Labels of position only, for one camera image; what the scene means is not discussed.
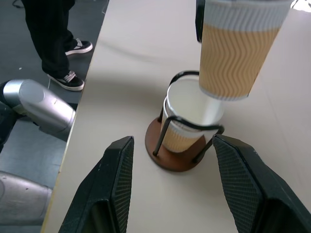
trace wooden base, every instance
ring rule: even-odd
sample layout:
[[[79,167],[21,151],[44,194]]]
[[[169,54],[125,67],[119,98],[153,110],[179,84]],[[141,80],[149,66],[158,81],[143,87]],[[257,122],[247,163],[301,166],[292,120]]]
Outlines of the wooden base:
[[[188,150],[181,153],[174,153],[161,145],[157,156],[153,155],[157,142],[160,138],[161,123],[154,119],[149,125],[145,135],[145,146],[151,159],[161,168],[169,171],[188,171],[199,164],[193,163],[193,158],[205,147],[206,141],[202,136]]]

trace person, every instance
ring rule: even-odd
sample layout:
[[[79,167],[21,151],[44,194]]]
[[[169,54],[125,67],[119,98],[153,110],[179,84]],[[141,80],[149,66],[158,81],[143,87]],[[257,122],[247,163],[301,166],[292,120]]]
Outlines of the person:
[[[69,91],[81,91],[84,81],[69,70],[67,56],[93,49],[89,41],[74,39],[67,29],[75,0],[21,0],[35,49],[48,77]]]

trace black wire cup holder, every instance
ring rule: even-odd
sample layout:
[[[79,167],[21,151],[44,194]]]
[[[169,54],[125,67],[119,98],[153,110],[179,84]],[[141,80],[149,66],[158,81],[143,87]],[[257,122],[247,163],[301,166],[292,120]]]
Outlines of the black wire cup holder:
[[[187,75],[199,75],[199,71],[186,70],[176,74],[170,85],[176,82],[178,79]],[[200,131],[214,131],[217,130],[216,134],[223,134],[225,131],[224,127],[219,124],[201,126],[188,122],[180,116],[169,116],[163,125],[161,130],[161,123],[163,118],[163,106],[161,113],[158,118],[153,120],[149,125],[146,136],[145,146],[149,156],[152,160],[160,167],[171,170],[171,171],[186,171],[195,167],[204,157],[206,151],[212,145],[212,139],[207,143],[205,137],[202,136],[198,139],[189,149],[181,153],[175,153],[167,150],[163,145],[163,139],[169,128],[170,122],[179,122],[184,126]]]

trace shoe sole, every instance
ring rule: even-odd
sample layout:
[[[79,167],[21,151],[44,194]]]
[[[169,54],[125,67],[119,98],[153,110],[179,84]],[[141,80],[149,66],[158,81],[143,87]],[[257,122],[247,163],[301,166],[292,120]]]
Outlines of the shoe sole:
[[[76,53],[86,53],[86,52],[90,52],[92,49],[93,49],[93,45],[91,43],[91,45],[89,47],[87,47],[83,50],[71,50],[71,51],[66,52],[65,54],[68,56],[68,55],[76,54]]]
[[[50,79],[52,79],[54,82],[56,82],[58,85],[60,85],[62,88],[66,89],[68,91],[82,91],[83,87],[84,87],[84,84],[85,84],[85,82],[82,80],[83,84],[81,86],[69,87],[69,86],[63,85],[57,79],[53,78],[51,75],[48,75],[48,77]]]

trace black pants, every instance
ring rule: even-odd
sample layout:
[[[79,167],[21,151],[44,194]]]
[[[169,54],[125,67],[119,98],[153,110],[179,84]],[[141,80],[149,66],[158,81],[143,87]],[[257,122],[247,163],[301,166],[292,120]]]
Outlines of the black pants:
[[[65,55],[77,46],[67,29],[69,10],[74,0],[22,0],[26,23],[35,49],[42,60],[42,69],[55,78],[63,78],[69,72]]]

